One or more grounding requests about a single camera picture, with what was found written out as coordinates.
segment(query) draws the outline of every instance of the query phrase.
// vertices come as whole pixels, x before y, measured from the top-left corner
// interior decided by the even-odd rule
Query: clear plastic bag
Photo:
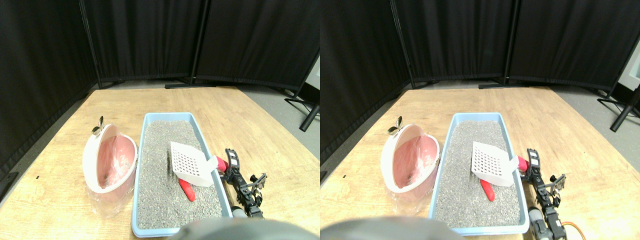
[[[85,186],[86,194],[89,196],[89,201],[91,202],[91,210],[101,218],[112,218],[116,216],[133,197],[135,175],[136,173],[134,172],[122,186],[117,189],[120,191],[96,193],[89,188],[89,185]]]
[[[83,156],[85,191],[92,211],[112,218],[133,197],[138,158],[135,142],[107,125],[87,141]]]

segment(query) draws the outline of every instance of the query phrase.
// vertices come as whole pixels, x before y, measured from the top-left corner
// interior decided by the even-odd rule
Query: litter scoop
[[[171,142],[171,165],[178,178],[208,188],[213,185],[211,172],[217,168],[218,160],[213,156],[207,161],[204,153],[197,148]]]
[[[481,180],[502,187],[513,185],[513,171],[518,168],[518,157],[509,160],[509,154],[502,149],[484,143],[474,142],[471,172]]]

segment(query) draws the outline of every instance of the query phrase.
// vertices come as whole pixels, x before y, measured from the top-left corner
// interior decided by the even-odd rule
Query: pink bag
[[[394,212],[415,215],[431,200],[440,145],[418,125],[400,127],[387,140],[380,166]]]
[[[132,198],[138,151],[113,124],[94,129],[84,146],[83,171],[92,210],[101,218],[118,214]]]

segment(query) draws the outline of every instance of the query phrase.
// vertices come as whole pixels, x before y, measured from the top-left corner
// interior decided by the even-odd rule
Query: wooden table
[[[393,215],[380,172],[387,129],[398,116],[443,146],[455,113],[499,112],[516,154],[538,151],[542,176],[566,174],[557,209],[587,239],[640,239],[640,174],[596,129],[548,88],[410,90],[369,129],[321,188],[321,228],[352,218]],[[527,204],[535,194],[525,185]],[[429,206],[417,216],[427,217]],[[566,227],[569,239],[580,239]],[[521,239],[527,235],[483,236]]]
[[[211,154],[235,149],[241,173],[266,172],[260,207],[266,219],[319,234],[319,161],[273,117],[236,88],[98,90],[69,118],[0,209],[0,238],[132,239],[132,201],[101,219],[84,190],[84,144],[100,116],[140,142],[146,113],[191,112]],[[232,187],[226,192],[237,205]]]

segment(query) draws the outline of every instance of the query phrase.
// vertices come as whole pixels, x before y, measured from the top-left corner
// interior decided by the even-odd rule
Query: red object
[[[225,172],[227,170],[227,162],[222,160],[222,158],[216,156],[218,158],[218,170],[221,172]]]
[[[182,179],[178,179],[178,183],[180,183],[180,187],[182,187],[182,190],[184,191],[184,194],[187,195],[187,198],[189,199],[189,201],[195,201],[196,200],[196,193],[193,192],[193,189],[191,188],[191,184],[189,184],[187,181],[182,180]]]
[[[495,200],[495,193],[493,192],[493,188],[491,184],[485,180],[480,180],[480,185],[484,189],[484,193],[486,193],[486,197],[489,198],[489,201],[493,202]]]
[[[527,162],[527,160],[525,160],[524,158],[522,158],[522,157],[520,157],[520,156],[518,156],[518,160],[519,160],[519,162],[518,162],[518,169],[519,169],[521,172],[526,172],[526,171],[527,171],[527,169],[529,168],[529,162]]]

